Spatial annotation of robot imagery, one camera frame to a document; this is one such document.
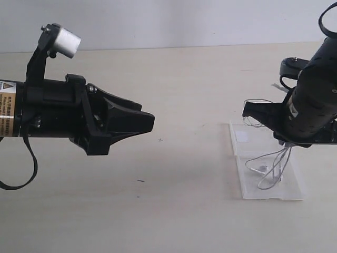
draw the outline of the yellow warning triangle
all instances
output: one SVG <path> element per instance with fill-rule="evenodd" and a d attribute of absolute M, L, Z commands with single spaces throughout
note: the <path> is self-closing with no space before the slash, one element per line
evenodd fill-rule
<path fill-rule="evenodd" d="M 7 89 L 7 88 L 12 88 L 13 86 L 8 84 L 8 83 L 4 83 L 4 88 L 3 89 Z"/>

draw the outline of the white cylinder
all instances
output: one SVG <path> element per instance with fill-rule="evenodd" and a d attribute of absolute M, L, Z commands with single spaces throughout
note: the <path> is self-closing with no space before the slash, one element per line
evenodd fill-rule
<path fill-rule="evenodd" d="M 61 27 L 55 40 L 53 49 L 69 58 L 73 58 L 77 52 L 81 38 Z"/>

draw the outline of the white wall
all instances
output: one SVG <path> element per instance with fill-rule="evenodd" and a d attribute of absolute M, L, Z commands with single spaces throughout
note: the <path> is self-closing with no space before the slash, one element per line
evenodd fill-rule
<path fill-rule="evenodd" d="M 83 50 L 317 41 L 318 17 L 332 2 L 1 0 L 0 52 L 32 51 L 47 23 L 82 37 Z"/>

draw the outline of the clear plastic box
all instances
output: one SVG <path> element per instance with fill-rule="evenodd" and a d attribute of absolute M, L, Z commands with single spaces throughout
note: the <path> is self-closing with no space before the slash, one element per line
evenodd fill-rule
<path fill-rule="evenodd" d="M 262 180 L 263 175 L 251 171 L 245 165 L 247 160 L 276 152 L 283 148 L 283 146 L 279 145 L 278 140 L 273 137 L 273 132 L 271 130 L 265 127 L 255 128 L 243 123 L 235 124 L 231 122 L 230 132 L 239 172 L 242 197 L 244 199 L 304 199 L 303 182 L 301 181 L 297 170 L 293 152 L 284 169 L 281 182 L 277 183 L 275 187 L 269 190 L 260 190 L 257 187 L 257 184 Z M 276 156 L 277 154 L 274 154 L 252 161 L 250 162 L 249 167 L 260 170 L 263 166 L 268 166 L 269 169 L 272 167 Z"/>

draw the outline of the white table surface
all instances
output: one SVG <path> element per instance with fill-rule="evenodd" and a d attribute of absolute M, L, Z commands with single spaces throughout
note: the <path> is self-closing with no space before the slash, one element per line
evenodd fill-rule
<path fill-rule="evenodd" d="M 245 99 L 282 101 L 285 93 L 271 86 L 280 62 L 310 59 L 319 46 L 94 51 L 49 60 L 46 78 L 80 74 L 140 102 L 156 116 L 154 130 L 113 145 L 106 157 L 87 157 L 67 139 L 32 139 L 36 180 L 0 191 L 0 252 L 335 252 L 337 148 L 295 149 L 306 200 L 243 200 L 226 125 L 241 119 Z M 30 57 L 0 54 L 0 77 L 24 80 Z M 0 157 L 0 180 L 30 177 L 21 139 L 5 139 Z"/>

